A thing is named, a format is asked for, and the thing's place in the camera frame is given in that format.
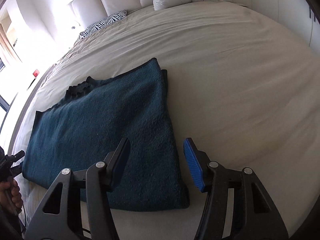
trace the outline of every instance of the mattress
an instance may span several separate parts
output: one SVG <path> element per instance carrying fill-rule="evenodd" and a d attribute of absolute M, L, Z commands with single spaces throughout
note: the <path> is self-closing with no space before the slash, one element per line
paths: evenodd
<path fill-rule="evenodd" d="M 146 7 L 76 44 L 36 92 L 13 152 L 27 149 L 36 110 L 57 103 L 70 85 L 117 76 L 153 57 L 168 70 L 168 109 L 191 204 L 112 210 L 120 239 L 194 238 L 206 194 L 188 171 L 186 137 L 228 169 L 251 167 L 292 235 L 320 192 L 319 57 L 284 26 L 233 3 Z M 45 190 L 17 180 L 29 221 Z"/>

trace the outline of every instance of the upholstered headboard panel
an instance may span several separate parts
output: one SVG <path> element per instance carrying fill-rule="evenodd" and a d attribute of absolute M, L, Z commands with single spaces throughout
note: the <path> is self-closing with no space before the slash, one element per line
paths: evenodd
<path fill-rule="evenodd" d="M 152 5 L 152 0 L 73 0 L 68 4 L 83 28 L 113 13 L 134 10 Z"/>

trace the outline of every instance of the folded blanket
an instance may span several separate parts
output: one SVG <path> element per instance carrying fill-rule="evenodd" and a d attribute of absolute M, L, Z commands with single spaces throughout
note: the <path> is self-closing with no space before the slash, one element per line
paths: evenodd
<path fill-rule="evenodd" d="M 70 87 L 58 104 L 36 113 L 23 176 L 49 188 L 63 168 L 87 169 L 128 137 L 131 153 L 120 185 L 108 193 L 110 207 L 188 207 L 166 105 L 166 80 L 153 58 L 115 78 L 88 77 Z"/>

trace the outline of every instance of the curtain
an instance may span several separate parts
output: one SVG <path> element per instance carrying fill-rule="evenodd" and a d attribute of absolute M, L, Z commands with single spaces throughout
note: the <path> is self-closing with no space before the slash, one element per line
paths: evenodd
<path fill-rule="evenodd" d="M 22 62 L 11 46 L 7 35 L 0 24 L 0 58 L 6 67 L 21 69 Z"/>

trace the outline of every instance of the hand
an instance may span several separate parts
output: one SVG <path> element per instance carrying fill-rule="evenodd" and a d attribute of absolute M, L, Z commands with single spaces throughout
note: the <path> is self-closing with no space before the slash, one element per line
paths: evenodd
<path fill-rule="evenodd" d="M 5 195 L 5 190 L 10 189 L 10 182 L 0 182 L 0 204 L 10 213 L 14 214 L 10 203 Z M 21 199 L 21 193 L 19 192 L 20 188 L 16 180 L 13 180 L 13 188 L 11 190 L 12 202 L 16 205 L 17 208 L 22 208 L 23 200 Z"/>

